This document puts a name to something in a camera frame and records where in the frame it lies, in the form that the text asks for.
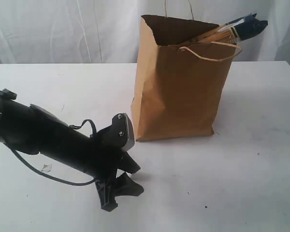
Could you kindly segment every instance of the white table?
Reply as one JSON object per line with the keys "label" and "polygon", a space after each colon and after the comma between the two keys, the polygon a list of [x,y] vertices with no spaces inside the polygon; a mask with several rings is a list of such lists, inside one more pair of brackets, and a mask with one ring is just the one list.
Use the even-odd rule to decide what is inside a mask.
{"label": "white table", "polygon": [[[98,129],[130,112],[136,64],[0,65],[0,89],[68,124]],[[289,232],[290,66],[235,62],[212,137],[137,143],[145,192],[100,209],[95,185],[73,187],[33,173],[0,144],[0,232]],[[90,127],[83,133],[89,135]],[[42,155],[24,155],[51,175],[91,177]]]}

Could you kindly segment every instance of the paper bag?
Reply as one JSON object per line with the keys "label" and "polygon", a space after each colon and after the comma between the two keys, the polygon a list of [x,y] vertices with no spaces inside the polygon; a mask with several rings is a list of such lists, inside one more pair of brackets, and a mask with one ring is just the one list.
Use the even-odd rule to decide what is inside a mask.
{"label": "paper bag", "polygon": [[142,16],[131,106],[137,141],[214,133],[212,124],[235,48],[188,43],[183,50],[178,44],[215,27],[200,21]]}

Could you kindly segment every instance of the white tabletop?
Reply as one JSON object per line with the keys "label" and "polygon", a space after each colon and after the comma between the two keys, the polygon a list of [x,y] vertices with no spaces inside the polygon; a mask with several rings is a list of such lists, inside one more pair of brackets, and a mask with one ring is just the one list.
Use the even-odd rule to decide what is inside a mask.
{"label": "white tabletop", "polygon": [[[0,89],[68,124],[91,118],[102,129],[131,115],[136,64],[0,65]],[[95,185],[38,176],[0,144],[0,232],[289,232],[290,66],[235,62],[212,137],[137,143],[132,176],[145,191],[100,209]],[[82,132],[90,134],[86,126]],[[51,175],[91,177],[43,155],[23,155]]]}

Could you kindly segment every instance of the white backdrop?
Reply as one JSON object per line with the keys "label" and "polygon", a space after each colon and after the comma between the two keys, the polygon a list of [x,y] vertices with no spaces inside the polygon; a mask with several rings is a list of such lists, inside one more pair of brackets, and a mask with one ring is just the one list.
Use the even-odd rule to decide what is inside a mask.
{"label": "white backdrop", "polygon": [[[191,0],[195,20],[222,24],[256,11],[269,26],[241,42],[236,60],[290,64],[290,0]],[[0,0],[0,63],[136,62],[143,14],[164,15],[164,0]],[[191,18],[186,0],[168,15]]]}

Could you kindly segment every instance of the twine handle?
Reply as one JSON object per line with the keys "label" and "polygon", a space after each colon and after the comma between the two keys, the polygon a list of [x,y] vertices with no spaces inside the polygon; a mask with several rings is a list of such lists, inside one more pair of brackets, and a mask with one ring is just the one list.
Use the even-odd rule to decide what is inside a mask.
{"label": "twine handle", "polygon": [[242,50],[243,50],[240,46],[235,45],[235,44],[221,43],[221,42],[215,42],[215,41],[212,41],[211,43],[212,44],[219,44],[219,45],[229,46],[229,47],[235,47],[235,48],[238,48],[239,51],[237,53],[234,53],[232,56],[229,56],[229,57],[226,57],[226,58],[222,58],[222,59],[211,59],[211,58],[206,58],[206,57],[200,56],[199,54],[197,54],[196,52],[192,51],[188,47],[180,47],[179,50],[181,50],[181,51],[187,50],[187,51],[191,52],[192,54],[194,54],[197,58],[200,58],[200,59],[203,59],[203,60],[207,60],[207,61],[214,61],[214,62],[222,62],[224,60],[234,58],[237,55],[239,55],[242,52]]}
{"label": "twine handle", "polygon": [[[194,20],[194,15],[193,15],[193,10],[192,10],[192,5],[191,5],[191,1],[190,0],[187,0],[189,2],[189,6],[190,6],[190,12],[191,12],[191,16],[192,16],[192,20]],[[166,10],[166,4],[167,3],[167,0],[164,1],[164,11],[165,11],[165,17],[167,18],[168,17],[168,14],[167,14],[167,10]]]}

